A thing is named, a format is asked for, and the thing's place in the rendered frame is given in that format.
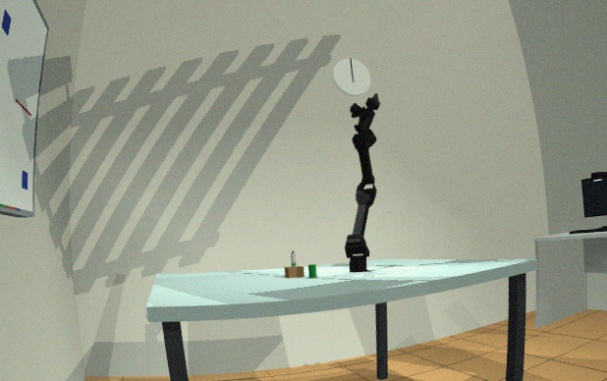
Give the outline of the tan wooden block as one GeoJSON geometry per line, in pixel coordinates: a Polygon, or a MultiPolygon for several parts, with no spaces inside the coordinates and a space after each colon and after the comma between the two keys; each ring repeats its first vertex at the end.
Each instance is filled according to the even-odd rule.
{"type": "Polygon", "coordinates": [[[286,278],[289,278],[289,279],[304,277],[304,267],[303,266],[284,267],[284,275],[286,278]]]}

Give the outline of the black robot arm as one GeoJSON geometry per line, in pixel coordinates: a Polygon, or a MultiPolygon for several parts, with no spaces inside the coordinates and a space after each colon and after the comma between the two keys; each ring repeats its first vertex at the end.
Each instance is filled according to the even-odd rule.
{"type": "MultiPolygon", "coordinates": [[[[365,107],[358,106],[354,103],[351,106],[353,118],[359,117],[363,113],[365,107]]],[[[353,144],[355,150],[359,153],[359,162],[361,167],[362,178],[356,190],[356,202],[358,210],[356,220],[351,235],[347,235],[345,242],[345,252],[347,258],[350,258],[350,272],[363,272],[367,270],[366,258],[369,257],[369,250],[366,247],[364,238],[365,225],[369,208],[373,205],[377,188],[374,185],[375,178],[372,173],[372,167],[369,156],[369,148],[376,142],[372,130],[369,129],[370,123],[367,120],[359,119],[359,124],[356,126],[358,134],[353,136],[353,144]],[[365,185],[373,184],[372,189],[364,189],[365,185]],[[363,255],[354,255],[363,254],[363,255]]]]}

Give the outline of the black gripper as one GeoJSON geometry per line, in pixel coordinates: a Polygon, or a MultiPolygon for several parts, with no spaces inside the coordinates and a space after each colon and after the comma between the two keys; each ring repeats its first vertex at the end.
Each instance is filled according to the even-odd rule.
{"type": "Polygon", "coordinates": [[[366,106],[367,109],[365,108],[363,113],[360,115],[359,119],[364,119],[367,120],[370,125],[373,121],[373,117],[375,115],[374,110],[378,109],[380,107],[380,102],[378,101],[378,94],[375,93],[374,96],[372,98],[368,97],[366,100],[366,106]]]}

